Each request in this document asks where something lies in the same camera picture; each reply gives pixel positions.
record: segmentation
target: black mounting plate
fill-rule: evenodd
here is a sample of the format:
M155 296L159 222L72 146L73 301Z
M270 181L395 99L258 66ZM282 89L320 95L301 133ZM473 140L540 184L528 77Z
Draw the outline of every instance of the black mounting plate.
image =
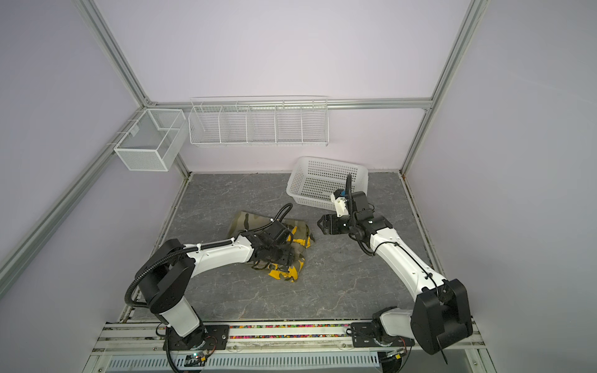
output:
M201 347L201 350L212 350L214 348L214 344L216 345L216 350L225 350L226 342L228 342L228 332L230 330L230 326L228 324L206 325L205 328L207 329L207 333L204 337L205 344L203 347ZM184 342L182 342L179 335L174 331L167 333L166 338L168 338L168 345L171 351L187 350Z
M352 345L355 347L382 347L375 342L375 338L367 338L360 333L365 335L375 335L373 330L373 326L370 322L354 322L350 324L350 328L352 330L358 331L358 333L353 333L352 335ZM407 344L407 347L414 346L414 340L402 337ZM400 337L396 337L396 339L389 345L388 347L404 347L404 343Z

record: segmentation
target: gray marble tabletop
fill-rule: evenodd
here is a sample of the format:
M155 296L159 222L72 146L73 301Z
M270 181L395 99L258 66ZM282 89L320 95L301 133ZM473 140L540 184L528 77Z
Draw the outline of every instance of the gray marble tabletop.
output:
M226 239L238 211L273 216L283 204L289 174L196 174L178 208L168 238L182 243ZM429 263L399 175L369 174L368 199L401 238ZM204 321L240 319L359 319L388 306L411 309L413 299L380 257L365 255L346 235L324 236L316 225L331 211L297 205L287 215L307 222L315 243L305 250L297 282L275 280L247 264L201 273L185 293ZM153 320L137 309L134 320Z

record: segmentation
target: wire rack compartment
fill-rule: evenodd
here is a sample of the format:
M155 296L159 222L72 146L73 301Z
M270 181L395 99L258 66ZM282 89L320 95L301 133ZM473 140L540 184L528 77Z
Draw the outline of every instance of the wire rack compartment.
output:
M168 171L187 135L179 109L145 109L114 151L131 171Z
M190 142L197 146L327 145L327 101L191 101Z

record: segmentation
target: perforated laundry basket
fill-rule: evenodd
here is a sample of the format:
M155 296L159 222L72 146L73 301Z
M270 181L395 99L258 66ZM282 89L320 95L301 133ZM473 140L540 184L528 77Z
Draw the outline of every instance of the perforated laundry basket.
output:
M286 193L299 205L335 211L330 194L344 189L349 173L352 174L353 192L367 193L369 173L366 167L324 158L301 157L290 175Z

